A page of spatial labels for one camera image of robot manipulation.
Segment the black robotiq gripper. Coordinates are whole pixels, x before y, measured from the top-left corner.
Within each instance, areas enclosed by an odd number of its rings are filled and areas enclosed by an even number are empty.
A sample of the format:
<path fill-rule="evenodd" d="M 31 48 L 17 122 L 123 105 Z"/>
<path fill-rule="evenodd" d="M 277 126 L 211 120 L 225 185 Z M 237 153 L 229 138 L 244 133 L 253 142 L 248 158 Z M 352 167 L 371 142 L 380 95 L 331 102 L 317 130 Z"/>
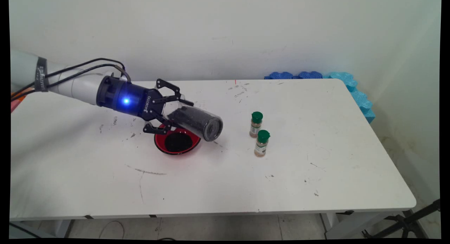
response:
<path fill-rule="evenodd" d="M 174 92 L 171 96 L 162 96 L 158 90 L 168 88 Z M 144 133 L 168 135 L 173 128 L 182 128 L 181 125 L 162 114 L 164 103 L 178 101 L 188 106 L 194 106 L 193 102 L 185 100 L 180 93 L 180 88 L 157 79 L 155 89 L 148 89 L 130 82 L 111 76 L 106 76 L 100 82 L 97 91 L 97 105 L 110 108 L 114 111 L 131 116 L 140 117 L 148 122 L 143 128 Z M 156 127 L 151 120 L 156 119 L 163 127 Z"/>

